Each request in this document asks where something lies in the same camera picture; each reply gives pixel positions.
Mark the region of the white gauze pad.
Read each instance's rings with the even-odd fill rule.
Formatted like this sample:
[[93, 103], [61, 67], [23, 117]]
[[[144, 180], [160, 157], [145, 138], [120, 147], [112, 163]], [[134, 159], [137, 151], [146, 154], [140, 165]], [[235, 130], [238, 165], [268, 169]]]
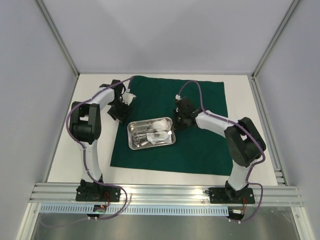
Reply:
[[158, 132], [166, 131], [168, 128], [168, 122], [166, 119], [154, 121], [152, 123], [152, 128]]

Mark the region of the clear suture packet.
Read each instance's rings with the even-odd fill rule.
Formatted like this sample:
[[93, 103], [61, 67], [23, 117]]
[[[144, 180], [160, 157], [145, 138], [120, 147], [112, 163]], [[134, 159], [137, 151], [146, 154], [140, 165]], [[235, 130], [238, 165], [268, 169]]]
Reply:
[[148, 132], [146, 133], [146, 138], [149, 142], [163, 142], [169, 138], [169, 135], [165, 131], [161, 132]]
[[156, 141], [166, 141], [171, 138], [171, 131], [159, 131], [154, 133], [154, 139]]

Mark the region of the stainless steel instrument tray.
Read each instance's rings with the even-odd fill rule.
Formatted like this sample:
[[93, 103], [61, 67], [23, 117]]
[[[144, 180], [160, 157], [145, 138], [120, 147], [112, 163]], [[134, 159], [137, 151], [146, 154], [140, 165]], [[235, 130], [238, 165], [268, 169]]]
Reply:
[[156, 133], [155, 129], [151, 126], [151, 128], [147, 131], [136, 131], [136, 130], [131, 130], [130, 129], [130, 123], [127, 126], [127, 136], [128, 136], [128, 145], [131, 150], [142, 150], [142, 149], [148, 149], [148, 148], [155, 148], [155, 147], [162, 147], [162, 146], [168, 146], [172, 145], [176, 142], [176, 136], [174, 132], [174, 127], [173, 127], [173, 121], [169, 117], [161, 117], [161, 118], [153, 118], [153, 119], [148, 119], [148, 120], [143, 120], [143, 121], [151, 121], [151, 124], [155, 121], [166, 119], [167, 121], [167, 130], [166, 132], [171, 131], [171, 138], [168, 138], [165, 141], [157, 141], [157, 142], [152, 142], [152, 145], [150, 146], [144, 146], [144, 147], [136, 147], [133, 136], [136, 134], [146, 134], [146, 133]]

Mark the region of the steel scissors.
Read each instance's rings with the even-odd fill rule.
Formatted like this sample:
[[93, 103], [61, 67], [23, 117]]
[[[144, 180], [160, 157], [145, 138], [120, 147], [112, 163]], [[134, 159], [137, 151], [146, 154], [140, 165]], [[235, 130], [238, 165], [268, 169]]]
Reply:
[[134, 143], [135, 144], [135, 146], [137, 147], [137, 148], [142, 148], [142, 147], [145, 147], [145, 146], [152, 146], [153, 144], [150, 142], [150, 141], [148, 141], [148, 140], [143, 140], [143, 141], [137, 141], [137, 142], [135, 142]]
[[134, 139], [135, 141], [137, 141], [137, 140], [142, 140], [142, 139], [147, 139], [147, 134], [146, 134], [146, 133], [139, 133], [139, 134], [135, 135], [135, 136], [133, 137], [133, 139]]

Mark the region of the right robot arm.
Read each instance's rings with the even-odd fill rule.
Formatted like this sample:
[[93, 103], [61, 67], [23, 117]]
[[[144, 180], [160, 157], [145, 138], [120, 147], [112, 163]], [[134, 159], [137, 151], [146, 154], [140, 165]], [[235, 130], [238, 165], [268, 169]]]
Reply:
[[238, 202], [248, 188], [248, 179], [258, 159], [264, 158], [266, 144], [252, 120], [244, 117], [238, 121], [196, 108], [188, 97], [175, 97], [173, 122], [177, 129], [195, 126], [225, 138], [233, 161], [231, 174], [225, 182], [225, 196]]

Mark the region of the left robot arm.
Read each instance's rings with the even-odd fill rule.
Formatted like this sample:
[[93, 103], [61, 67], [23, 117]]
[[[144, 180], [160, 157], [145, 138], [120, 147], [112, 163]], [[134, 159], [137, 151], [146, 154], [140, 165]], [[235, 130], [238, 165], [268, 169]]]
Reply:
[[132, 77], [112, 80], [110, 84], [102, 84], [98, 91], [89, 99], [82, 102], [75, 101], [71, 105], [65, 126], [69, 136], [78, 144], [82, 159], [82, 181], [92, 183], [87, 194], [98, 201], [104, 197], [105, 188], [115, 187], [103, 182], [103, 174], [98, 160], [98, 139], [102, 132], [101, 111], [109, 107], [108, 115], [115, 121], [123, 124], [133, 110], [133, 101], [136, 98], [125, 86]]

